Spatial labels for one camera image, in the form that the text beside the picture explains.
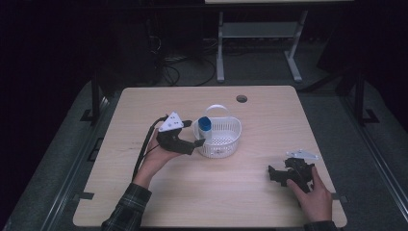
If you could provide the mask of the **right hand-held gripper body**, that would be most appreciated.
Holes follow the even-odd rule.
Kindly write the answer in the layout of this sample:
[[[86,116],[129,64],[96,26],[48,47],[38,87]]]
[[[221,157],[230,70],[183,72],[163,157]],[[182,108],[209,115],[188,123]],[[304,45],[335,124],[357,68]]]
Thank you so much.
[[[290,178],[300,189],[302,189],[305,193],[308,193],[310,191],[308,183],[313,180],[312,167],[314,164],[307,164],[306,161],[316,161],[319,159],[319,156],[303,149],[288,151],[286,155],[288,158],[296,158],[296,167],[287,167],[289,174],[291,175]]]

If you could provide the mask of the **person's right hand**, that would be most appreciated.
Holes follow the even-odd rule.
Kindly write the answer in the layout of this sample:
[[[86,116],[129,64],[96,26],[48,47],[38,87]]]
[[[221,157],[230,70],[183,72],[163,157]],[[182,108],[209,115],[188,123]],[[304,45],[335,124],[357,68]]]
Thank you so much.
[[[326,189],[316,167],[312,167],[313,189],[306,193],[297,184],[287,180],[288,187],[293,191],[298,199],[301,210],[305,217],[311,222],[328,221],[332,219],[332,194]]]

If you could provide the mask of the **black metal post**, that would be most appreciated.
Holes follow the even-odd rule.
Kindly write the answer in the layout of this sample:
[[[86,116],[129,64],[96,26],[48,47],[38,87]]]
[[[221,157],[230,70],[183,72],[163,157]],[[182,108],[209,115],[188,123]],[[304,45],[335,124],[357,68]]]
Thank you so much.
[[[93,74],[91,81],[90,81],[90,85],[91,85],[91,108],[86,109],[83,112],[81,116],[81,121],[87,121],[90,123],[91,126],[93,126],[97,122],[99,115],[100,115],[100,108],[99,108],[100,89],[99,89],[96,73]]]
[[[361,71],[358,72],[355,83],[354,95],[354,116],[360,126],[365,126],[368,123],[378,123],[379,119],[371,109],[366,109],[364,106],[365,97],[365,76]]]

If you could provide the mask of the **white plastic basket with handle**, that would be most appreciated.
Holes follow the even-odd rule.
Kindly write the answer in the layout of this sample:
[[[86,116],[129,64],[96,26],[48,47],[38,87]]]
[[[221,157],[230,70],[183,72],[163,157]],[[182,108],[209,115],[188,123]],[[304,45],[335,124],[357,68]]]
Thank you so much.
[[[231,156],[238,148],[242,132],[241,122],[231,116],[229,110],[219,104],[211,105],[204,113],[211,121],[210,129],[202,129],[197,119],[192,127],[197,140],[204,139],[198,151],[210,159],[222,159]]]

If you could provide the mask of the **grey metal table frame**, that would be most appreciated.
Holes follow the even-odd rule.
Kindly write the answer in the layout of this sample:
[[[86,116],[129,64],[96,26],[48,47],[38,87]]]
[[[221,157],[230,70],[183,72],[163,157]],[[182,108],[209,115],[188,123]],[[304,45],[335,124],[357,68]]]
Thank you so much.
[[[294,55],[299,44],[308,12],[303,11],[297,21],[289,22],[225,22],[223,12],[218,14],[217,81],[225,81],[223,62],[224,39],[292,39],[292,47],[284,52],[293,80],[303,81]]]

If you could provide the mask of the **aluminium rail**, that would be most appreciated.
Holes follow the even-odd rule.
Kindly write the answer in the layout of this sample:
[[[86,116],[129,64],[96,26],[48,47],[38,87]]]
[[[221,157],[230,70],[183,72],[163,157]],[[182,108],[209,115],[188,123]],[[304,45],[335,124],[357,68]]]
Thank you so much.
[[[110,116],[110,102],[103,96],[97,109],[101,117],[91,120],[89,99],[78,98],[64,120],[47,156],[47,172],[56,190],[40,231],[57,231],[60,225],[73,225],[73,214],[89,179],[95,160],[96,147],[105,136]]]
[[[350,117],[351,122],[353,123],[354,127],[363,139],[367,149],[369,150],[370,155],[373,158],[374,165],[379,171],[379,174],[383,179],[389,193],[391,194],[398,210],[408,223],[408,194],[402,189],[389,165],[386,163],[386,160],[382,156],[380,149],[374,143],[374,140],[367,130],[366,123],[361,122],[355,114],[353,105],[351,104],[350,100],[346,97],[341,96],[340,101],[344,106],[344,109],[347,112],[348,116]]]

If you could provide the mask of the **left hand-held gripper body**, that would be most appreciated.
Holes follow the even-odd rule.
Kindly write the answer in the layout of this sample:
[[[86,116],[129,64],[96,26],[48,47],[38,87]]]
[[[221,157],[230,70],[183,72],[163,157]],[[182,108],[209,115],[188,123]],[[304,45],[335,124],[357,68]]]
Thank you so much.
[[[159,146],[167,151],[191,155],[195,149],[193,142],[179,138],[184,129],[182,121],[176,112],[172,112],[159,127],[156,139]]]

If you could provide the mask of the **white bottle with blue cap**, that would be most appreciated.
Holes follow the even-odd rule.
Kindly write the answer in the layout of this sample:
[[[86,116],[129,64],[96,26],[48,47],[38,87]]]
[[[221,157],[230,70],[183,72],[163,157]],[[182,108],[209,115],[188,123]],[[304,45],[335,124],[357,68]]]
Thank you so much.
[[[198,135],[207,144],[212,142],[212,121],[207,116],[198,119]]]

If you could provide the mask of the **person's left hand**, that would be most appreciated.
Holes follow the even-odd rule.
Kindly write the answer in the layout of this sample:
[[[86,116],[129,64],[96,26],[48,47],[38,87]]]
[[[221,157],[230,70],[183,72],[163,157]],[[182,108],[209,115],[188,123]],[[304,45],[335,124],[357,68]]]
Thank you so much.
[[[140,168],[134,177],[132,183],[145,189],[149,188],[154,175],[171,159],[179,157],[178,153],[162,149],[157,142],[158,131],[155,130],[153,137],[148,144],[148,153],[146,154]]]

